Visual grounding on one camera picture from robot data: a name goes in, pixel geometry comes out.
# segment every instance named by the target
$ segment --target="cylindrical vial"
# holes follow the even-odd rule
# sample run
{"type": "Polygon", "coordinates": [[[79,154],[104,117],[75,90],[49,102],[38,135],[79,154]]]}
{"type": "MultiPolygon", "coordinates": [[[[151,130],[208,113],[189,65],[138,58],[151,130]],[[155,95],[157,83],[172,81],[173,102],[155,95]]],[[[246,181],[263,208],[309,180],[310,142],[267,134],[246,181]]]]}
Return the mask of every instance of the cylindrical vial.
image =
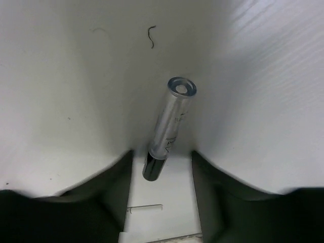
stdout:
{"type": "Polygon", "coordinates": [[[186,78],[173,77],[169,80],[165,105],[158,116],[143,170],[143,176],[147,180],[154,181],[158,178],[178,136],[179,125],[188,112],[191,98],[196,92],[195,84],[186,78]]]}

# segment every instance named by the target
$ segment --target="small vial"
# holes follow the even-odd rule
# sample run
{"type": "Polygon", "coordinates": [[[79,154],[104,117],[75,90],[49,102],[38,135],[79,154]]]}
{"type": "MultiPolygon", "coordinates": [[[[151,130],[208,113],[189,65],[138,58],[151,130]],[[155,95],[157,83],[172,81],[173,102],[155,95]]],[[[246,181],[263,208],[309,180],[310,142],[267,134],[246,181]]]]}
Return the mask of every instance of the small vial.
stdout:
{"type": "Polygon", "coordinates": [[[168,82],[165,106],[158,116],[153,139],[143,170],[148,181],[155,181],[177,139],[181,121],[189,110],[191,98],[197,93],[196,85],[183,77],[173,77],[168,82]]]}

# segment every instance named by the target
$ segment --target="white surface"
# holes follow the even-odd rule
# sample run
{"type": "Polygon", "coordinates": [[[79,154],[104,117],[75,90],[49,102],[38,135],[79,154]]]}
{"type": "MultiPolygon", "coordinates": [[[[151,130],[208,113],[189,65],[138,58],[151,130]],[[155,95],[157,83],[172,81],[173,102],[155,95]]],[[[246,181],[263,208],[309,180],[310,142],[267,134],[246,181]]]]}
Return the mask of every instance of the white surface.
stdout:
{"type": "Polygon", "coordinates": [[[161,178],[144,181],[135,161],[130,205],[164,209],[128,215],[130,240],[199,232],[190,148],[269,191],[323,186],[323,10],[321,0],[1,0],[0,187],[51,195],[142,146],[176,75],[197,97],[161,178]]]}

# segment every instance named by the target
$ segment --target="metal tube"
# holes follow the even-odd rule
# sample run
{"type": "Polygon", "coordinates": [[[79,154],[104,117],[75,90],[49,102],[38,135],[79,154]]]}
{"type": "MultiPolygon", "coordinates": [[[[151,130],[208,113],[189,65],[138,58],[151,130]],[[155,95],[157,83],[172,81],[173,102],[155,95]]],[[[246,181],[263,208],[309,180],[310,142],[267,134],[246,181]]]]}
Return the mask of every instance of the metal tube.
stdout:
{"type": "Polygon", "coordinates": [[[186,78],[173,77],[169,80],[166,103],[158,116],[143,170],[143,176],[147,180],[154,181],[158,178],[196,92],[195,84],[186,78]]]}

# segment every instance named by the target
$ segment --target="silver cylinder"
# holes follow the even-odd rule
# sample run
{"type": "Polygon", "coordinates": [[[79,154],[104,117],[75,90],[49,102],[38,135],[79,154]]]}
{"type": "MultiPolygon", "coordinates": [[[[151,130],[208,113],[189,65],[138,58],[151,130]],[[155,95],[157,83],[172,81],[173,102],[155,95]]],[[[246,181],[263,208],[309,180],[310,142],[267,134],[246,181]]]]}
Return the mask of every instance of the silver cylinder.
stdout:
{"type": "Polygon", "coordinates": [[[183,77],[173,77],[168,82],[166,103],[159,114],[149,153],[154,159],[163,160],[169,156],[176,141],[179,125],[189,110],[191,98],[196,94],[196,85],[183,77]]]}

